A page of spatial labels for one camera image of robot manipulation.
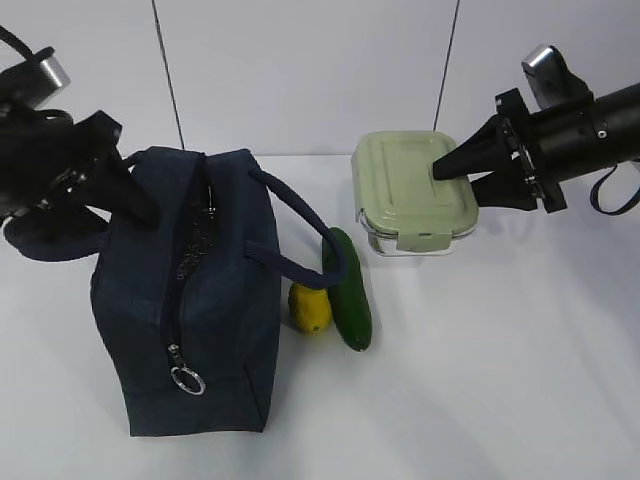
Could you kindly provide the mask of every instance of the yellow lemon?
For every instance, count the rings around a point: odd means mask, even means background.
[[[319,333],[331,323],[327,290],[313,290],[294,283],[289,290],[289,310],[296,327],[308,334]]]

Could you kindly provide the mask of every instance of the cucumber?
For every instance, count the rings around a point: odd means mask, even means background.
[[[349,236],[339,228],[331,228],[347,258],[347,275],[339,285],[329,287],[333,322],[340,336],[353,350],[362,352],[371,345],[372,321],[367,294],[362,282],[358,254]],[[322,242],[322,269],[336,269],[336,258],[326,240]]]

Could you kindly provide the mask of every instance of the metal ring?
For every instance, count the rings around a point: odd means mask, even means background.
[[[180,380],[180,378],[178,377],[179,373],[184,373],[186,375],[189,375],[191,378],[193,378],[198,384],[198,387],[199,387],[198,390],[193,390],[184,382],[182,382],[182,380]],[[175,382],[176,385],[178,385],[182,390],[187,392],[189,395],[196,395],[196,396],[202,395],[205,389],[207,388],[207,385],[204,383],[204,380],[202,379],[202,377],[200,377],[200,375],[198,375],[196,372],[194,372],[193,370],[187,367],[182,367],[182,368],[173,367],[171,369],[171,378],[173,378],[173,381]]]

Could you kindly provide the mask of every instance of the cable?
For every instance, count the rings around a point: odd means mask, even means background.
[[[449,36],[449,47],[447,48],[447,58],[444,61],[444,72],[442,72],[442,83],[440,84],[440,94],[438,95],[438,106],[436,107],[436,118],[433,121],[433,130],[438,127],[438,118],[440,117],[440,107],[442,106],[442,96],[444,95],[444,84],[447,81],[447,72],[449,70],[449,60],[451,59],[451,50],[453,48],[453,37],[456,33],[456,24],[458,23],[458,12],[460,11],[460,0],[456,2],[456,9],[453,12],[453,24],[451,25],[451,35]]]
[[[610,217],[617,217],[618,215],[622,215],[624,213],[627,213],[633,207],[638,205],[638,203],[640,203],[640,188],[639,188],[638,191],[636,193],[634,193],[633,196],[627,201],[627,203],[625,203],[619,209],[613,210],[613,211],[602,210],[602,207],[600,206],[600,188],[602,188],[602,185],[604,185],[604,182],[606,182],[607,179],[611,175],[613,175],[613,173],[617,169],[618,169],[618,165],[614,166],[609,171],[609,173],[607,173],[600,180],[598,180],[593,185],[593,188],[591,189],[591,195],[589,195],[589,202],[591,203],[591,206],[593,207],[593,209],[595,211],[599,212],[599,213],[602,213],[603,215],[609,215]]]
[[[9,30],[0,25],[0,40],[13,48],[16,52],[24,57],[25,60],[29,60],[33,57],[31,49],[18,37],[16,37]]]
[[[173,115],[176,118],[176,126],[178,127],[178,136],[180,137],[180,147],[184,150],[184,137],[182,136],[182,125],[180,123],[180,115],[178,114],[178,104],[176,103],[176,95],[173,92],[173,83],[171,82],[171,73],[169,72],[169,62],[167,61],[167,51],[164,48],[164,40],[162,39],[162,30],[160,28],[160,19],[158,18],[158,8],[156,0],[151,0],[153,8],[153,18],[156,23],[156,34],[158,35],[158,43],[160,44],[160,53],[162,54],[162,62],[164,63],[164,71],[167,75],[167,85],[169,85],[169,95],[171,95],[171,103],[173,104]]]

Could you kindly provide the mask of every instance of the green lid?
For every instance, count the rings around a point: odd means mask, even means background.
[[[397,249],[446,250],[473,229],[478,204],[466,177],[436,181],[433,163],[455,148],[438,132],[377,132],[362,138],[352,158],[358,216]]]

